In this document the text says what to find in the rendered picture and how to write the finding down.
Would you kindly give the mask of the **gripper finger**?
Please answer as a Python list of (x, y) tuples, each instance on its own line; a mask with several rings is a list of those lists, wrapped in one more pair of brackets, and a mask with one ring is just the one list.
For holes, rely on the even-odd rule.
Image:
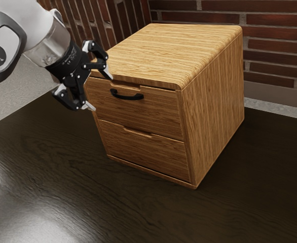
[(112, 74), (108, 70), (108, 54), (98, 43), (94, 40), (85, 40), (83, 41), (82, 51), (85, 54), (91, 52), (96, 58), (96, 62), (83, 62), (81, 64), (82, 69), (89, 71), (97, 69), (104, 78), (113, 79)]
[(60, 85), (52, 91), (52, 96), (69, 110), (78, 111), (88, 109), (96, 111), (96, 108), (87, 100), (84, 84), (85, 76), (71, 74), (59, 80)]

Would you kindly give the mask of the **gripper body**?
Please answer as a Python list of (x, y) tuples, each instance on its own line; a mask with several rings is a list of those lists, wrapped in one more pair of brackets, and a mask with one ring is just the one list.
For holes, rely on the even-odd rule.
[(68, 88), (82, 88), (90, 75), (84, 65), (90, 63), (88, 54), (70, 42), (67, 51), (55, 63), (45, 67), (55, 82)]

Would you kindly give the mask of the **wooden two-drawer cabinet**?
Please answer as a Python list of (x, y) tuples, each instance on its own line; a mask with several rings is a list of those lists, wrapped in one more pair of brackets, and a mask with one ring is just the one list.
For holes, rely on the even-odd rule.
[(85, 83), (107, 156), (195, 189), (244, 120), (238, 25), (151, 23)]

